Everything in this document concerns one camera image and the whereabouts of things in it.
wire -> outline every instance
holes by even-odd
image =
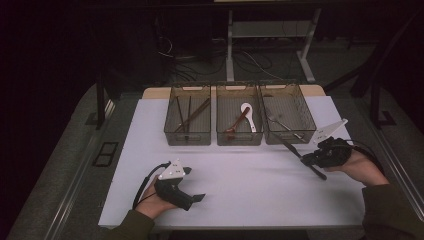
[[[170,58],[175,58],[174,56],[172,56],[172,55],[169,55],[169,54],[166,54],[166,53],[163,53],[163,52],[158,52],[160,55],[162,55],[162,56],[165,56],[165,57],[170,57]]]
[[[184,65],[184,64],[182,64],[182,63],[177,63],[177,64],[178,64],[178,66],[181,66],[181,67],[184,67],[184,68],[189,69],[189,70],[190,70],[191,72],[193,72],[193,73],[196,73],[196,74],[198,74],[198,75],[207,76],[207,75],[212,75],[212,74],[215,74],[215,73],[217,73],[217,72],[220,72],[220,71],[222,70],[222,67],[224,66],[224,63],[225,63],[225,58],[222,58],[222,61],[221,61],[220,65],[219,65],[218,69],[213,70],[212,72],[208,72],[208,73],[198,72],[198,71],[196,71],[194,68],[191,68],[191,67],[189,67],[189,66],[186,66],[186,65]]]
[[[371,147],[369,147],[367,144],[365,144],[365,143],[363,143],[363,142],[360,142],[360,141],[357,141],[357,140],[352,140],[352,139],[346,139],[346,141],[348,141],[348,142],[352,142],[352,143],[359,143],[359,144],[361,144],[362,145],[362,147],[365,147],[367,150],[368,150],[368,152],[370,152],[372,155],[373,155],[373,157],[375,158],[375,159],[377,159],[377,156],[375,155],[375,153],[374,153],[374,151],[371,149]]]
[[[159,168],[167,168],[169,167],[169,165],[171,165],[171,162],[168,163],[162,163],[158,166],[156,166],[147,177],[144,178],[143,183],[141,184],[140,188],[137,191],[137,194],[135,195],[134,201],[133,201],[133,209],[135,209],[137,207],[137,205],[143,201],[144,199],[142,199],[141,201],[139,201],[141,194],[144,191],[144,188],[146,188],[147,183],[150,180],[150,177],[153,175],[153,173],[155,173]]]
[[[241,64],[240,64],[240,61],[242,61],[242,60],[240,60],[238,57],[236,57],[235,55],[233,55],[233,61],[237,64],[237,66],[239,67],[239,68],[241,68],[242,70],[244,70],[245,72],[249,72],[249,73],[262,73],[262,71],[252,71],[252,70],[249,70],[249,69],[247,69],[247,68],[245,68],[245,67],[243,67],[243,66],[241,66]]]
[[[191,67],[189,67],[189,66],[185,66],[185,65],[180,65],[180,66],[182,66],[182,67],[185,67],[185,68],[187,68],[187,69],[189,69],[189,70],[180,70],[180,69],[177,69],[177,67],[178,66],[176,66],[175,67],[175,70],[177,70],[178,72],[184,72],[184,73],[186,73],[186,74],[188,74],[188,73],[193,73],[193,74],[195,74],[196,75],[196,79],[197,79],[197,75],[199,75],[199,72],[197,72],[196,70],[194,70],[193,68],[191,68]]]
[[[197,59],[197,56],[195,55],[189,55],[189,56],[182,56],[182,57],[176,57],[177,61],[185,60],[185,59]]]
[[[260,66],[260,67],[262,67],[263,69],[270,69],[270,68],[272,68],[272,66],[273,66],[273,63],[272,63],[272,60],[269,58],[269,57],[267,57],[267,56],[265,56],[265,55],[263,55],[263,54],[260,54],[260,56],[262,56],[265,60],[267,60],[268,62],[269,62],[269,66]],[[239,61],[240,62],[242,62],[242,63],[245,63],[245,64],[248,64],[248,65],[251,65],[251,66],[254,66],[254,67],[257,67],[257,65],[256,64],[254,64],[254,63],[252,63],[252,61],[244,61],[244,60],[241,60],[241,59],[239,59]]]
[[[187,71],[179,71],[178,69],[175,69],[177,71],[177,75],[179,75],[180,77],[184,77],[188,79],[188,81],[197,81],[197,74],[195,77],[193,77],[192,75],[190,75]]]
[[[172,76],[175,76],[175,79],[174,79],[174,80],[172,80],[172,81],[174,81],[174,82],[177,82],[177,81],[178,81],[178,77],[184,78],[184,79],[185,79],[185,81],[188,81],[188,82],[190,82],[190,81],[191,81],[191,80],[190,80],[190,78],[187,78],[186,76],[182,75],[182,74],[181,74],[181,73],[179,73],[178,71],[173,71],[173,70],[171,70],[171,69],[168,69],[168,71],[169,71],[171,74],[173,74]]]
[[[191,82],[191,81],[196,81],[196,79],[195,78],[193,78],[192,76],[190,76],[190,75],[188,75],[187,73],[184,73],[184,72],[174,72],[174,74],[176,75],[176,76],[179,76],[179,77],[181,77],[181,78],[184,78],[186,81],[188,81],[188,82]]]
[[[284,23],[285,23],[286,21],[283,21],[283,25],[281,25],[281,29],[283,30],[283,33],[284,33],[284,36],[285,37],[287,37],[287,33],[286,33],[286,31],[284,30]]]
[[[290,39],[287,39],[287,40],[290,41],[290,42],[288,42],[288,43],[280,43],[280,44],[275,44],[275,46],[260,47],[260,48],[257,47],[257,44],[255,46],[240,46],[240,45],[233,44],[234,45],[233,51],[237,51],[237,50],[238,51],[243,51],[244,49],[246,49],[246,50],[248,50],[250,52],[264,51],[264,50],[265,51],[269,51],[269,50],[275,50],[275,49],[279,49],[279,48],[282,48],[282,47],[286,47],[286,46],[289,46],[289,45],[291,45],[291,44],[294,43],[294,41],[292,41]]]
[[[263,69],[262,68],[262,66],[261,65],[259,65],[259,63],[258,62],[256,62],[256,60],[250,55],[250,54],[248,54],[247,52],[245,52],[245,51],[242,51],[242,53],[244,53],[244,54],[246,54],[248,57],[250,57],[251,59],[252,59],[252,61],[256,64],[256,66],[258,66],[259,67],[259,69],[261,69],[264,73],[266,73],[266,74],[268,74],[269,76],[271,76],[271,77],[275,77],[275,78],[277,78],[277,79],[280,79],[280,80],[283,80],[284,81],[284,79],[282,79],[282,78],[280,78],[280,77],[278,77],[278,76],[276,76],[276,75],[274,75],[274,74],[271,74],[271,73],[269,73],[269,72],[267,72],[265,69]]]
[[[172,47],[173,47],[171,40],[169,40],[169,38],[166,38],[166,37],[160,37],[160,38],[163,38],[163,39],[168,40],[168,43],[169,43],[169,49],[168,49],[168,51],[167,51],[166,53],[170,53],[170,52],[171,52],[171,50],[172,50]]]
[[[145,197],[145,198],[141,199],[140,201],[138,201],[138,203],[140,204],[142,201],[144,201],[144,200],[148,199],[149,197],[151,197],[151,196],[153,196],[153,195],[155,195],[155,194],[156,194],[156,192],[154,192],[154,193],[150,194],[149,196],[147,196],[147,197]]]

gray floor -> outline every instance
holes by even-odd
[[[242,52],[245,51],[255,61],[263,64],[263,68],[272,75],[294,79],[294,82],[298,84],[307,84],[294,55],[294,50],[301,46],[299,42],[269,41],[254,43],[250,46],[254,48],[238,48],[240,52],[236,54],[236,58],[241,67],[235,64],[236,80],[273,78],[263,72],[260,73],[261,70],[252,64],[250,57]],[[362,64],[373,50],[373,46],[358,46],[350,50],[346,47],[345,40],[324,41],[312,45],[308,62],[316,77],[316,84],[325,86],[354,69]],[[272,61],[271,68],[268,68],[270,66],[268,59]],[[225,80],[225,65],[221,68],[223,60],[224,57],[221,55],[211,61],[186,62],[184,63],[186,67],[178,67],[180,71],[185,71],[183,74],[185,77],[177,80]],[[197,73],[188,69],[187,66],[195,69]],[[199,74],[216,70],[219,71],[214,74]],[[177,75],[172,76],[171,81],[176,78],[178,78]],[[404,168],[422,193],[424,179],[421,169],[424,167],[424,162],[420,158],[424,155],[423,134],[415,128],[391,95],[384,91],[381,108],[390,112],[397,125],[384,126],[381,131],[376,131],[366,120],[369,97],[360,100],[352,99],[349,95],[352,84],[353,81],[347,82],[327,93],[332,96],[340,115],[349,120],[346,127],[352,139],[361,140],[373,148],[382,161],[388,178],[395,184],[398,181],[388,162],[393,156],[401,158]],[[98,227],[97,222],[119,160],[132,113],[140,96],[137,93],[125,94],[119,101],[114,101],[109,108],[105,125],[102,129],[96,130],[94,125],[86,125],[90,115],[96,112],[95,87],[88,89],[76,107],[68,127],[8,239],[102,239],[107,229]],[[385,139],[383,142],[376,138],[380,135]],[[93,167],[91,163],[103,142],[118,142],[118,151],[110,167]],[[363,235],[363,230],[361,227],[310,229],[307,233],[311,240],[354,240]],[[288,239],[281,234],[283,233],[264,232],[255,235],[257,236],[255,239]]]

black wall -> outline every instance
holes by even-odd
[[[393,47],[377,76],[424,134],[424,5]]]
[[[94,78],[83,18],[73,3],[2,1],[0,11],[4,239]]]

dark background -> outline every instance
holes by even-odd
[[[318,40],[336,37],[354,37],[355,41],[378,40],[382,31],[396,29],[404,16],[411,12],[410,6],[416,3],[393,2],[395,4],[391,6],[381,1],[372,7],[324,8],[315,36]],[[20,0],[2,1],[0,4],[0,239],[3,239],[75,106],[95,83],[99,72],[103,73],[106,90],[112,98],[119,98],[123,91],[160,86],[166,74],[156,54],[157,29],[151,24],[152,15],[87,16],[72,1]],[[250,11],[249,15],[241,13],[238,16],[272,18],[272,15],[262,14]],[[225,15],[210,12],[181,17],[171,11],[166,15],[167,21],[161,30],[172,36],[176,44],[180,41],[182,46],[190,45],[187,44],[189,42],[207,41],[211,37],[225,38]],[[391,67],[386,68],[386,73],[389,70],[392,73],[384,74],[384,78],[394,76],[387,85],[389,89],[395,89],[398,87],[395,80],[408,76],[398,99],[403,99],[406,109],[411,108],[410,116],[417,119],[417,126],[424,129],[423,104],[413,104],[414,101],[422,103],[424,99],[419,97],[417,90],[414,91],[414,88],[419,89],[424,69],[424,21],[420,16],[421,22],[414,23],[414,28],[402,38],[390,60],[391,65],[388,65]],[[175,29],[184,29],[184,35]],[[404,64],[410,61],[405,59],[411,56],[411,64]]]

sleeve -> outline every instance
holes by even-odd
[[[422,222],[393,185],[366,187],[363,227],[368,240],[424,239]]]
[[[144,240],[147,239],[154,225],[151,218],[130,210],[121,225],[107,233],[105,240]]]

